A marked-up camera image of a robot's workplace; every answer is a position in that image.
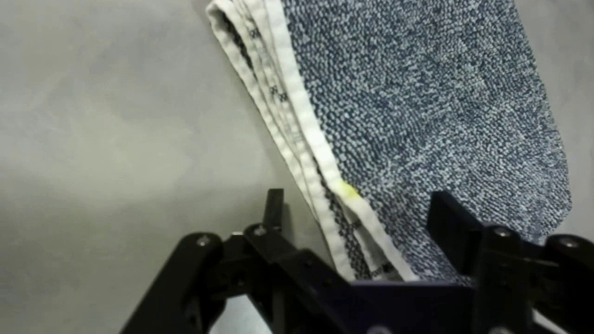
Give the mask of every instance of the textured fabric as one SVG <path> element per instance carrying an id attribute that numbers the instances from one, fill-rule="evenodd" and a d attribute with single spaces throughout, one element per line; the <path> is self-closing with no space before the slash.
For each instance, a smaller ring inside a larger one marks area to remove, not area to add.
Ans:
<path id="1" fill-rule="evenodd" d="M 430 192 L 532 242 L 569 210 L 510 0 L 215 0 L 207 13 L 341 275 L 389 262 L 454 281 L 423 229 Z"/>

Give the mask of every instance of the gray speckled towel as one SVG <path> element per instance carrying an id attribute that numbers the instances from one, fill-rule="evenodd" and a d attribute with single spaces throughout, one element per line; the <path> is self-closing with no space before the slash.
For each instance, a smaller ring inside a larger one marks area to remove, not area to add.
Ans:
<path id="1" fill-rule="evenodd" d="M 213 0 L 213 32 L 347 279 L 452 281 L 430 192 L 527 240 L 567 171 L 512 0 Z"/>

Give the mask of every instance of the gray background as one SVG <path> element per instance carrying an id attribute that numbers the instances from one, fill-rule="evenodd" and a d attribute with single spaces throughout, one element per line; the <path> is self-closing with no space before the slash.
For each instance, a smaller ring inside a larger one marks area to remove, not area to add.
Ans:
<path id="1" fill-rule="evenodd" d="M 180 236 L 243 231 L 267 188 L 326 260 L 204 6 L 0 0 L 1 333 L 116 333 Z M 594 2 L 517 8 L 569 160 L 562 231 L 594 240 Z"/>

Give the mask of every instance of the yellow stain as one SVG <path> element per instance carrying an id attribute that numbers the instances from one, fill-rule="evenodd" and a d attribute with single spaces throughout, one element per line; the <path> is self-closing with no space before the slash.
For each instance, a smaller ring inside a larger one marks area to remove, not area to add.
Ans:
<path id="1" fill-rule="evenodd" d="M 348 182 L 341 180 L 341 188 L 345 190 L 345 197 L 347 199 L 348 197 L 358 197 L 356 190 Z"/>

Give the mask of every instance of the black metal bracket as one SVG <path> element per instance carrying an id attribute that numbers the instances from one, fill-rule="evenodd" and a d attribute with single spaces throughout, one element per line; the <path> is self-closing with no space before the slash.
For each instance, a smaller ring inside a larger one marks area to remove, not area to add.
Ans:
<path id="1" fill-rule="evenodd" d="M 233 296 L 246 296 L 274 334 L 547 333 L 530 309 L 569 333 L 592 333 L 594 247 L 553 236 L 543 247 L 506 227 L 482 227 L 449 193 L 434 193 L 428 234 L 475 286 L 348 284 L 309 251 L 282 238 L 282 190 L 261 225 L 220 242 L 185 236 L 124 327 L 124 334 L 202 334 Z"/>
<path id="2" fill-rule="evenodd" d="M 449 193 L 432 193 L 426 229 L 452 268 L 475 283 L 473 331 L 534 333 L 532 309 L 569 333 L 590 333 L 594 245 L 551 236 L 545 245 L 480 225 Z"/>

